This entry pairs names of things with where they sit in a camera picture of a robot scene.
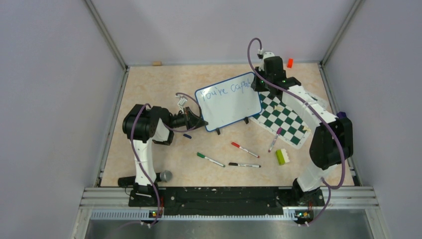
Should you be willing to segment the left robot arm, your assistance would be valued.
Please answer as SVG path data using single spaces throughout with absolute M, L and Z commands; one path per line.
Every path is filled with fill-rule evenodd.
M 136 104 L 123 120 L 122 131 L 134 152 L 136 174 L 119 178 L 118 186 L 133 187 L 146 205 L 153 206 L 158 203 L 160 193 L 156 185 L 159 174 L 153 167 L 152 144 L 171 145 L 174 129 L 185 126 L 187 130 L 194 130 L 209 123 L 189 107 L 174 115 L 167 108 L 153 106 L 148 109 L 148 106 Z

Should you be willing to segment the blue framed whiteboard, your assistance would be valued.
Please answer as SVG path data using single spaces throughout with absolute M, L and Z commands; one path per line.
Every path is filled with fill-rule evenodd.
M 195 91 L 202 118 L 212 132 L 262 111 L 259 94 L 251 88 L 255 74 L 248 72 Z

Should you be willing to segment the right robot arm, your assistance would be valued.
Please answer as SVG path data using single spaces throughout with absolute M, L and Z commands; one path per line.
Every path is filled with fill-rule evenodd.
M 348 117 L 339 118 L 326 111 L 295 77 L 287 77 L 283 60 L 272 52 L 260 53 L 251 85 L 256 92 L 269 92 L 289 106 L 313 133 L 309 148 L 311 163 L 294 180 L 292 199 L 305 205 L 312 199 L 322 179 L 337 166 L 345 173 L 345 161 L 353 155 L 353 126 Z

